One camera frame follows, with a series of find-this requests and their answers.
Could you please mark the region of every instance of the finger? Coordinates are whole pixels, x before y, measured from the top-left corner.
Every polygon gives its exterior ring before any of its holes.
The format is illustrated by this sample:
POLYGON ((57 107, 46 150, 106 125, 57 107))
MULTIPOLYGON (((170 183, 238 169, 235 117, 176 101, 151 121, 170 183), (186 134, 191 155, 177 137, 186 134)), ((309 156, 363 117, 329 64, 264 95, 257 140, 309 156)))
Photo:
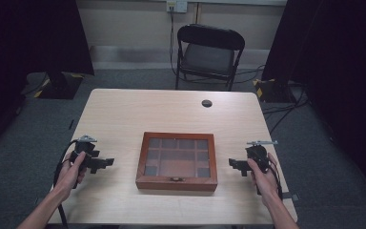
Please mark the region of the finger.
POLYGON ((62 168, 66 167, 66 168, 70 168, 71 167, 71 153, 68 153, 65 155, 64 160, 62 161, 62 168))
POLYGON ((78 157, 76 158, 75 162, 73 163, 74 166, 76 166, 77 168, 79 168, 79 166, 82 164, 83 160, 85 159, 86 153, 85 152, 81 152, 78 157))
POLYGON ((249 166, 251 166, 252 170, 254 171, 254 176, 256 179, 260 176, 263 176, 263 173, 261 172, 257 163, 253 159, 248 158, 248 164, 249 164, 249 166))
POLYGON ((83 168, 83 170, 79 172, 79 175, 85 175, 86 171, 88 171, 87 167, 83 168))
POLYGON ((269 160, 275 165, 277 166, 277 161, 275 160, 275 157, 271 154, 271 153, 267 153, 267 157, 269 158, 269 160))
POLYGON ((79 175, 78 179, 77 179, 78 183, 82 183, 82 180, 84 177, 85 177, 85 175, 79 175))
POLYGON ((251 172, 251 179, 252 179, 252 184, 256 185, 256 177, 254 176, 254 172, 251 172))

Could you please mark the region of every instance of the handheld controller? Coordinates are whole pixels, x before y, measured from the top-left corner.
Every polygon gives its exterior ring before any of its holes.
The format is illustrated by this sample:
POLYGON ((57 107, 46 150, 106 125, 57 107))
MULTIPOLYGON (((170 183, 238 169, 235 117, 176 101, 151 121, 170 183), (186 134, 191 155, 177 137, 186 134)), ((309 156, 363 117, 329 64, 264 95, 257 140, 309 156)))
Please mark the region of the handheld controller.
POLYGON ((91 174, 96 174, 98 169, 106 169, 107 166, 112 166, 114 163, 114 158, 97 158, 100 151, 94 150, 94 145, 92 142, 97 142, 97 140, 89 135, 83 135, 76 139, 75 149, 71 153, 70 162, 74 163, 79 154, 84 151, 86 153, 84 160, 79 166, 79 172, 85 168, 91 169, 91 174))
MULTIPOLYGON (((253 159, 261 172, 264 174, 267 173, 268 169, 270 168, 270 160, 267 156, 266 148, 262 146, 262 144, 278 144, 277 141, 252 141, 248 142, 248 144, 252 144, 253 146, 246 148, 247 157, 253 159)), ((248 171, 251 171, 252 168, 249 166, 247 160, 236 160, 229 158, 230 166, 233 169, 237 169, 241 172, 243 177, 248 176, 248 171)))

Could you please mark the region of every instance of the table top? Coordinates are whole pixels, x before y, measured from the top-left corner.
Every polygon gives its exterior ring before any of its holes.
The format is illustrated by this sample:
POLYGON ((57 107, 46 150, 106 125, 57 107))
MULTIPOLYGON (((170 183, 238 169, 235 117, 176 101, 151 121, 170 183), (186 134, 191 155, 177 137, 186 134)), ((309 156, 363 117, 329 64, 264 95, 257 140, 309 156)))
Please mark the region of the table top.
MULTIPOLYGON (((246 159, 246 142, 271 140, 255 94, 96 89, 72 139, 97 139, 113 166, 85 176, 63 203, 68 223, 209 225, 271 224, 250 177, 229 158, 246 159), (213 105, 202 106, 208 99, 213 105), (218 185, 214 192, 139 190, 135 176, 144 132, 213 134, 218 185)), ((275 148, 266 149, 275 158, 275 148)), ((283 192, 288 192, 278 161, 283 192)), ((284 199, 295 220, 290 198, 284 199)), ((50 223, 60 223, 57 212, 50 223)))

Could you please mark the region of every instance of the chair backrest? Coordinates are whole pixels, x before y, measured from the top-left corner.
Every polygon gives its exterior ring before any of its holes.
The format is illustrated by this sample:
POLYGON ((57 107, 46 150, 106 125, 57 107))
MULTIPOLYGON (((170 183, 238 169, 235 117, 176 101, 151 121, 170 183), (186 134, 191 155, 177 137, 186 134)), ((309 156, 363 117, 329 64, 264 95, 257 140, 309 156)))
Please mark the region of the chair backrest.
POLYGON ((181 41, 219 49, 241 51, 245 48, 245 40, 236 31, 216 27, 190 24, 177 32, 179 46, 181 41))

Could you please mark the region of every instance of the black cable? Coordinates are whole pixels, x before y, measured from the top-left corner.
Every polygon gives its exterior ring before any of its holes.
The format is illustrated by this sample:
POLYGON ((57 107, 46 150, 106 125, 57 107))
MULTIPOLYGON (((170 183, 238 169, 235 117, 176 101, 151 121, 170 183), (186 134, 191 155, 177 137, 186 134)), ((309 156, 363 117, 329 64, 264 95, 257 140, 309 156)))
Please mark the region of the black cable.
POLYGON ((174 45, 174 20, 173 20, 173 11, 174 11, 174 8, 173 7, 169 7, 169 10, 171 12, 171 44, 169 46, 169 55, 170 55, 170 58, 171 58, 171 68, 172 68, 172 71, 174 73, 174 75, 177 75, 176 71, 174 70, 173 68, 173 45, 174 45))
MULTIPOLYGON (((258 73, 260 71, 263 71, 263 69, 260 69, 263 66, 264 65, 260 65, 259 67, 257 67, 257 69, 252 70, 252 71, 246 71, 246 72, 243 72, 243 73, 237 73, 236 75, 244 74, 244 73, 256 73, 256 74, 253 77, 249 78, 249 79, 246 79, 246 80, 243 80, 243 81, 236 81, 236 82, 234 82, 234 84, 246 83, 246 82, 249 82, 249 81, 255 79, 258 76, 258 73)), ((179 79, 182 80, 182 81, 188 82, 188 83, 197 83, 197 84, 207 84, 207 85, 226 84, 225 82, 215 82, 215 83, 200 82, 200 81, 204 81, 204 80, 209 80, 210 79, 210 78, 207 78, 207 77, 206 78, 199 78, 199 79, 185 79, 185 78, 179 77, 179 79)))
POLYGON ((291 110, 293 108, 300 108, 300 107, 303 107, 305 106, 306 104, 308 104, 309 102, 309 99, 305 99, 305 101, 303 101, 301 104, 299 105, 289 105, 287 107, 271 107, 271 108, 265 108, 263 109, 263 114, 264 115, 268 115, 268 114, 274 114, 274 113, 280 113, 280 112, 285 112, 285 111, 288 111, 288 110, 291 110), (271 109, 276 109, 274 111, 268 111, 268 112, 264 112, 266 110, 271 110, 271 109))
POLYGON ((269 119, 273 114, 270 114, 269 116, 265 117, 264 119, 267 120, 269 119))
MULTIPOLYGON (((52 183, 52 186, 55 187, 57 181, 58 181, 58 178, 59 178, 59 174, 61 173, 61 169, 62 169, 62 165, 65 161, 67 160, 64 160, 63 161, 63 158, 65 156, 65 154, 67 153, 68 149, 70 148, 70 146, 75 143, 77 140, 73 140, 71 141, 70 143, 68 143, 67 147, 65 148, 64 152, 62 153, 60 159, 59 159, 59 162, 57 164, 57 167, 55 169, 55 173, 54 173, 54 180, 53 180, 53 183, 52 183)), ((59 212, 59 215, 61 217, 61 221, 62 221, 62 225, 65 227, 65 228, 68 228, 68 224, 67 224, 67 217, 65 216, 65 212, 64 212, 64 208, 62 207, 62 204, 60 204, 58 206, 58 212, 59 212)))
POLYGON ((274 163, 272 164, 275 166, 275 170, 273 169, 272 165, 269 165, 269 169, 272 170, 275 182, 277 183, 278 197, 283 200, 283 189, 281 187, 280 175, 277 170, 277 166, 274 163))
POLYGON ((198 9, 200 8, 200 3, 197 3, 197 8, 195 9, 195 24, 198 23, 198 9))
POLYGON ((288 112, 285 114, 285 115, 283 115, 278 121, 277 121, 277 123, 273 126, 273 128, 270 130, 270 135, 273 133, 273 131, 275 130, 275 128, 278 126, 278 124, 280 124, 280 122, 291 112, 291 111, 293 111, 295 108, 297 108, 298 107, 298 104, 299 104, 299 102, 301 101, 301 99, 302 99, 302 95, 304 95, 304 92, 305 92, 305 88, 302 88, 302 92, 301 92, 301 95, 299 96, 299 99, 296 101, 296 103, 294 104, 294 106, 292 107, 292 108, 290 108, 289 110, 288 110, 288 112))

